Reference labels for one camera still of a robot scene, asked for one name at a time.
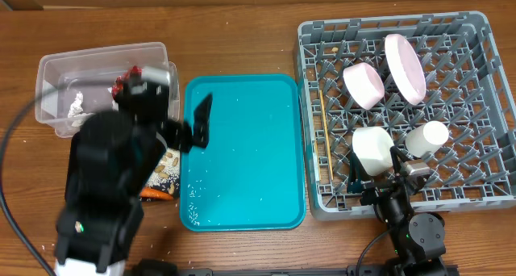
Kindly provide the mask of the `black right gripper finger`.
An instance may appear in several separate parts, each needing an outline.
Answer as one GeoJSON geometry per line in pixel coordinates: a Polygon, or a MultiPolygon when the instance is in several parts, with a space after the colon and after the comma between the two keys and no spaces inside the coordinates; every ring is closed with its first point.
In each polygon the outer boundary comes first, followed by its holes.
{"type": "Polygon", "coordinates": [[[409,161],[407,155],[405,155],[398,147],[392,146],[390,149],[390,156],[393,163],[393,171],[396,175],[407,175],[407,172],[405,170],[405,167],[403,166],[404,163],[409,161]]]}
{"type": "Polygon", "coordinates": [[[363,178],[363,166],[355,153],[350,153],[349,167],[347,192],[349,194],[361,193],[363,190],[361,183],[363,178]]]}

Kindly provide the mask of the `small white bowl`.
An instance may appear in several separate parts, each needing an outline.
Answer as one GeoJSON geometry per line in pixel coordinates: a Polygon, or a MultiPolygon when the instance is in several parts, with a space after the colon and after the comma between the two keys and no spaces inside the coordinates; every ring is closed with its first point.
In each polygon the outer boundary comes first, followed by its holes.
{"type": "Polygon", "coordinates": [[[393,146],[392,137],[381,127],[357,128],[352,136],[353,152],[370,176],[377,176],[393,166],[390,154],[393,146]]]}

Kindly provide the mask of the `white paper cup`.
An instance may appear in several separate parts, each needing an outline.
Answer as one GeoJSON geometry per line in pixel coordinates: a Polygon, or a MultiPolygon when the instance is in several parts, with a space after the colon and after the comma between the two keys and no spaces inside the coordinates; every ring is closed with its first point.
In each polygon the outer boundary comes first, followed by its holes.
{"type": "Polygon", "coordinates": [[[423,157],[439,150],[448,140],[449,131],[444,123],[430,121],[410,131],[405,145],[410,154],[423,157]]]}

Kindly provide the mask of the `pink bowl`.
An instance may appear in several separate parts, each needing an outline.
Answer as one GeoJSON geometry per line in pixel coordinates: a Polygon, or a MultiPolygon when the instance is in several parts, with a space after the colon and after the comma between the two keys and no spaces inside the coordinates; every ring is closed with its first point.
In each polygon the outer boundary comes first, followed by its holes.
{"type": "Polygon", "coordinates": [[[379,74],[365,62],[345,68],[343,81],[351,97],[365,110],[374,107],[385,95],[379,74]]]}

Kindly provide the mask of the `red snack wrapper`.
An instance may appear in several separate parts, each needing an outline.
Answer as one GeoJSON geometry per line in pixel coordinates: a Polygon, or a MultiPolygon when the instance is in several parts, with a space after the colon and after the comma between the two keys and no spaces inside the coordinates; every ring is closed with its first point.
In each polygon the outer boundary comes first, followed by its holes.
{"type": "Polygon", "coordinates": [[[123,84],[127,82],[131,77],[141,77],[143,69],[138,66],[133,66],[125,74],[118,76],[111,88],[111,95],[113,98],[123,90],[123,84]]]}

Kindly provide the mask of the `large white plate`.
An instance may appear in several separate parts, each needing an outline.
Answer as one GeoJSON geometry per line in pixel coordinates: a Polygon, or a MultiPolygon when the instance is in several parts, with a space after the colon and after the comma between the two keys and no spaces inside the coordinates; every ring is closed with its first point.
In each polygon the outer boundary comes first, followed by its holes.
{"type": "Polygon", "coordinates": [[[426,96],[426,79],[422,65],[410,42],[402,35],[385,37],[385,58],[392,78],[403,98],[411,105],[426,96]]]}

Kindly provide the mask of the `orange carrot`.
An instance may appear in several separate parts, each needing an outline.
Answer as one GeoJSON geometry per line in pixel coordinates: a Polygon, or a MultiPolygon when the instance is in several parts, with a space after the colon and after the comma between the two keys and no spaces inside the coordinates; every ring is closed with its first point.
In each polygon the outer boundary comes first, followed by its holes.
{"type": "Polygon", "coordinates": [[[144,187],[139,196],[144,199],[174,200],[172,195],[150,187],[144,187]]]}

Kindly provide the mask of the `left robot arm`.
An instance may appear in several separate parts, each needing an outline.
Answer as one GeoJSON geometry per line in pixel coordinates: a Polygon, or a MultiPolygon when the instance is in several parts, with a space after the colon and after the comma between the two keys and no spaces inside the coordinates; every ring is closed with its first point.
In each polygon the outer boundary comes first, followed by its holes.
{"type": "Polygon", "coordinates": [[[110,86],[119,107],[90,115],[73,135],[65,206],[56,222],[59,269],[124,274],[144,217],[139,197],[161,158],[170,148],[207,147],[213,95],[197,105],[192,123],[179,122],[169,118],[171,84],[169,71],[149,66],[83,82],[110,86]]]}

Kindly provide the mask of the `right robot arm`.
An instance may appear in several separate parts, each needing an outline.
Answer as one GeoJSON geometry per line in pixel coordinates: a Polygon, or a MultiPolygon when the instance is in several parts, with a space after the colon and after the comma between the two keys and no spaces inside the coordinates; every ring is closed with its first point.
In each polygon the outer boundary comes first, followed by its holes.
{"type": "Polygon", "coordinates": [[[447,275],[442,259],[446,253],[443,217],[434,212],[417,214],[410,203],[410,197],[426,185],[431,169],[425,161],[411,160],[395,146],[389,151],[395,176],[383,182],[374,182],[358,156],[350,156],[347,192],[360,193],[360,203],[371,205],[387,227],[364,248],[354,274],[361,274],[367,252],[389,236],[397,256],[382,266],[381,275],[447,275]]]}

